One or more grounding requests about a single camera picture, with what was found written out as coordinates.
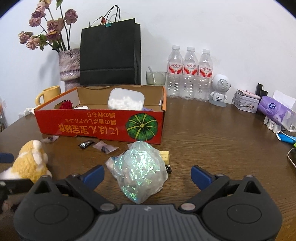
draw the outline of mug handle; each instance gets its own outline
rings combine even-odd
[[[43,99],[44,99],[44,93],[43,93],[43,92],[40,93],[39,95],[37,95],[37,97],[36,97],[36,99],[35,99],[35,104],[36,104],[36,105],[41,105],[41,103],[40,103],[40,98],[41,98],[41,96],[43,96]]]

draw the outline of ceramic vase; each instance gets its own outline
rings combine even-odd
[[[80,86],[80,48],[59,52],[59,74],[65,91]]]

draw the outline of pink phone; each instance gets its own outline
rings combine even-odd
[[[240,95],[244,95],[244,96],[248,96],[248,97],[251,97],[251,98],[254,98],[254,99],[258,99],[260,100],[260,96],[258,95],[255,95],[249,91],[243,91],[243,90],[237,90],[237,93],[239,93]]]

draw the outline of glitter wrapping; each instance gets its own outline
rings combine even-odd
[[[168,178],[159,150],[143,141],[134,142],[121,156],[109,158],[106,165],[122,192],[137,204],[159,192]]]

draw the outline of cardboard box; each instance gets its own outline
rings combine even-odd
[[[124,88],[142,92],[144,107],[152,111],[110,110],[111,90]],[[64,101],[90,110],[59,109]],[[41,133],[60,136],[89,136],[102,140],[160,144],[166,108],[162,86],[117,85],[76,87],[38,106],[35,116]]]

